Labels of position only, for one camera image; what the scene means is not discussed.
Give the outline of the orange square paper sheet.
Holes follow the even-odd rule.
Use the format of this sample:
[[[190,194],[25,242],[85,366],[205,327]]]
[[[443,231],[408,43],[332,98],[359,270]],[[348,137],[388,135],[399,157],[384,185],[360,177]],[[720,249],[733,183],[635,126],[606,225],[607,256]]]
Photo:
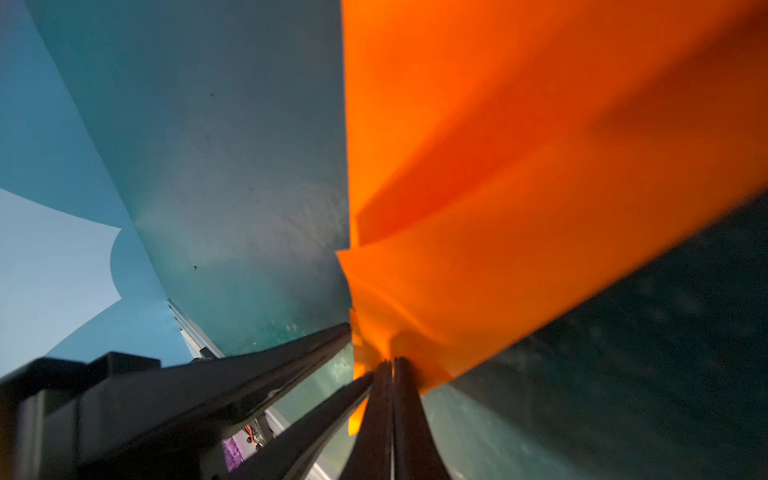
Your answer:
[[[763,1],[345,1],[354,373],[428,392],[767,186]]]

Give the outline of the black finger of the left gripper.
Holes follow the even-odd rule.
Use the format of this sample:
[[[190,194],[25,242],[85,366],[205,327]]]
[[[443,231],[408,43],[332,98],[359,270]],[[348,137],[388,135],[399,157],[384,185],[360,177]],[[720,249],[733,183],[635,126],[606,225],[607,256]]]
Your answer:
[[[339,389],[227,478],[305,479],[330,438],[367,397],[373,381],[374,374],[368,373]]]

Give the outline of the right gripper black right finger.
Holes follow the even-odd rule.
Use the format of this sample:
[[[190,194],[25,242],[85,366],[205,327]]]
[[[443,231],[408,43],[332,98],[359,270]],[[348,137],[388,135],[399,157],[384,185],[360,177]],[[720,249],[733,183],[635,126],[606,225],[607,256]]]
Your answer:
[[[396,479],[450,480],[435,445],[416,384],[415,368],[394,361],[393,448]]]

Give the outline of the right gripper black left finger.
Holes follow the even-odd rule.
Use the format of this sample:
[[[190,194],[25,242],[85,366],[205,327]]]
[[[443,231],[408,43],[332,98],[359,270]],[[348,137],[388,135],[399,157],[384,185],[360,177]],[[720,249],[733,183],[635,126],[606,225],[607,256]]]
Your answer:
[[[382,362],[374,374],[355,445],[341,479],[387,480],[392,468],[392,363]]]

